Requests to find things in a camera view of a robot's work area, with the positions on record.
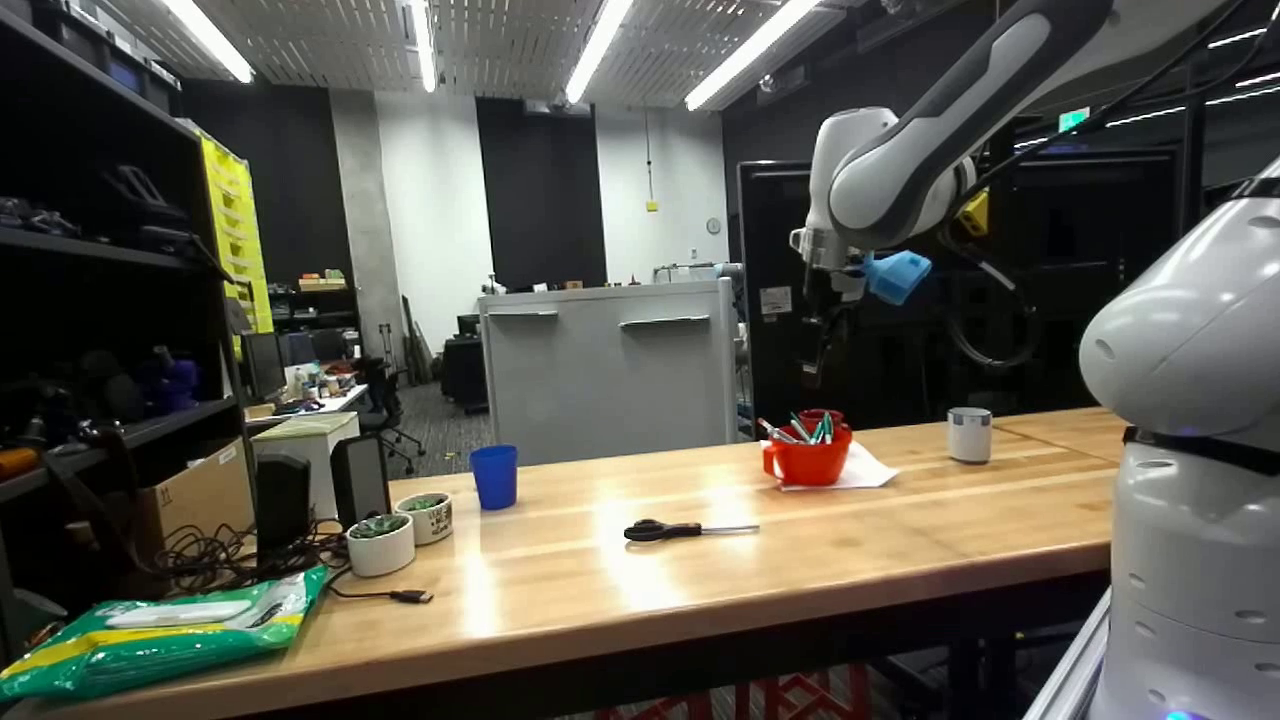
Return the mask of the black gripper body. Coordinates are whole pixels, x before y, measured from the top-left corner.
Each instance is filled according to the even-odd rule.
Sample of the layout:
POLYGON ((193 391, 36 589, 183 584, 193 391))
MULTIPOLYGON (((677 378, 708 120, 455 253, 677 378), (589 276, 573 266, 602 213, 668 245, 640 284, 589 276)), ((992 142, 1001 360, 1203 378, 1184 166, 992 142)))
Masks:
POLYGON ((802 328, 816 349, 834 349, 859 320, 859 304, 837 291, 837 278, 819 266, 802 272, 802 328))

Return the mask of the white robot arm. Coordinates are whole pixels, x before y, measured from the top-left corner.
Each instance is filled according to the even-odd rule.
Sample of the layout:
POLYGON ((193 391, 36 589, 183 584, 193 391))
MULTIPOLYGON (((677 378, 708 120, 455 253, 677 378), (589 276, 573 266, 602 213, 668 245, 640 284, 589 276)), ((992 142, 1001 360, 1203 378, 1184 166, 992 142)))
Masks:
MULTIPOLYGON (((1246 0, 1018 0, 908 108, 819 120, 797 257, 856 266, 976 188, 971 152, 1106 67, 1199 45, 1246 0)), ((1124 420, 1087 720, 1280 720, 1280 188, 1257 170, 1079 335, 1124 420)))

